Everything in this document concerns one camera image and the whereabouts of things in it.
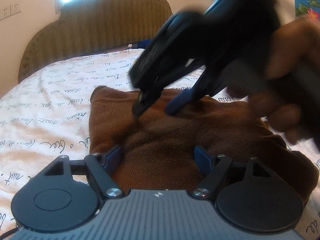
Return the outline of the right hand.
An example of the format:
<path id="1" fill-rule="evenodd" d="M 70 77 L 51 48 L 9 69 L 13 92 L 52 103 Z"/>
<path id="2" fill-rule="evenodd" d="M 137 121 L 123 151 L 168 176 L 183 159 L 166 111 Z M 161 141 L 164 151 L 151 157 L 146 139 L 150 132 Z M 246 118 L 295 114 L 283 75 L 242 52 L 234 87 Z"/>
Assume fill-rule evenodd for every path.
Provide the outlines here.
<path id="1" fill-rule="evenodd" d="M 319 20 L 310 16 L 300 17 L 274 32 L 270 60 L 265 68 L 267 79 L 277 79 L 292 71 L 299 60 L 305 60 L 319 70 Z M 267 117 L 270 126 L 284 133 L 291 144 L 311 138 L 299 126 L 300 109 L 286 105 L 271 91 L 250 93 L 228 87 L 227 93 L 235 98 L 248 97 L 252 112 Z"/>

